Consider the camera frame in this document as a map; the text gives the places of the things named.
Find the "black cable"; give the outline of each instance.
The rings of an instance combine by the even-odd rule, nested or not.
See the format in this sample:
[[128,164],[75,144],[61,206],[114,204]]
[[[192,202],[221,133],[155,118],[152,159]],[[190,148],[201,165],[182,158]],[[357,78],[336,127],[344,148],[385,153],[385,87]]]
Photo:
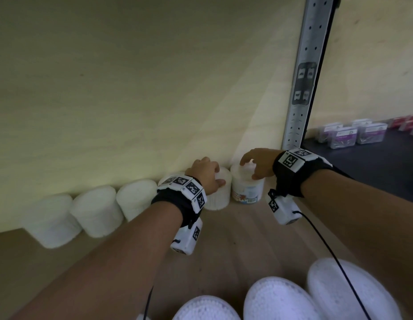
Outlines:
[[354,289],[352,283],[351,283],[350,280],[348,279],[348,276],[347,276],[347,274],[345,273],[344,269],[342,268],[340,262],[338,261],[337,257],[335,256],[334,252],[332,251],[331,247],[329,247],[329,245],[326,243],[325,239],[322,237],[322,235],[320,234],[320,232],[316,229],[316,227],[314,226],[313,222],[311,222],[310,219],[307,218],[307,216],[306,216],[304,213],[300,212],[300,211],[293,211],[292,213],[294,213],[294,214],[299,213],[300,215],[302,215],[303,217],[305,217],[305,219],[311,224],[311,226],[313,227],[313,229],[316,231],[316,233],[318,234],[318,236],[321,238],[321,240],[322,240],[323,243],[325,244],[326,248],[328,248],[328,250],[329,250],[329,252],[331,253],[332,257],[333,257],[333,258],[335,259],[335,261],[337,262],[338,267],[341,269],[341,271],[342,271],[345,279],[346,279],[347,282],[348,282],[348,285],[350,285],[350,288],[351,288],[351,290],[353,291],[354,296],[356,296],[356,299],[357,299],[357,301],[359,302],[359,304],[360,304],[363,312],[365,313],[366,318],[367,318],[368,320],[371,320],[371,317],[369,316],[368,312],[366,311],[365,306],[363,305],[362,301],[360,300],[360,298],[359,298],[356,290]]
[[150,304],[150,298],[152,297],[152,291],[153,291],[153,286],[152,286],[152,289],[150,290],[149,297],[147,298],[147,303],[146,303],[146,308],[144,310],[143,320],[146,320],[146,318],[147,318],[147,311],[149,311],[149,304]]

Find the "dark shelf surface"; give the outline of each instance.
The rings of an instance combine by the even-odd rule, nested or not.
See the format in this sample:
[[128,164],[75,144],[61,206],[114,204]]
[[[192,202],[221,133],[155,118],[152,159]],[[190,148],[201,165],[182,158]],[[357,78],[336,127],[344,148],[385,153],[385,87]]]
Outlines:
[[383,142],[330,149],[305,139],[303,146],[355,180],[413,202],[413,136],[388,129]]

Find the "plywood wall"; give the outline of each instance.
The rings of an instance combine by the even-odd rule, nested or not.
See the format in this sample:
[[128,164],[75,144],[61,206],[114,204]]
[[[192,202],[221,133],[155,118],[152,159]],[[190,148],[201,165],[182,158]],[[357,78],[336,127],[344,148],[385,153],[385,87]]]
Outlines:
[[342,0],[309,127],[413,114],[413,0]]
[[305,0],[0,0],[0,231],[45,195],[281,145]]

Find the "person's right hand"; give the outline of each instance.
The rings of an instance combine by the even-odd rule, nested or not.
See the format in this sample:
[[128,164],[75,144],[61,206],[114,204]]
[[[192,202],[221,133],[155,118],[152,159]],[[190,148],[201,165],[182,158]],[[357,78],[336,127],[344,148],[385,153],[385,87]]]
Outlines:
[[276,157],[282,152],[284,152],[284,150],[268,148],[251,149],[242,157],[240,164],[243,166],[253,160],[253,163],[257,164],[257,166],[255,167],[252,179],[261,180],[264,177],[274,175],[273,163],[275,162]]

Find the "person's left hand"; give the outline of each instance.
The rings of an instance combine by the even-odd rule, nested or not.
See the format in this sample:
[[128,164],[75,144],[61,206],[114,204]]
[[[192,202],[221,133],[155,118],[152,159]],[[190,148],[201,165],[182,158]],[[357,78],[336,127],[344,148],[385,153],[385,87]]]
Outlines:
[[204,187],[206,195],[209,195],[225,185],[225,180],[215,179],[215,173],[219,171],[220,166],[217,162],[211,162],[209,157],[204,157],[202,160],[195,160],[192,167],[186,170],[186,175],[196,177]]

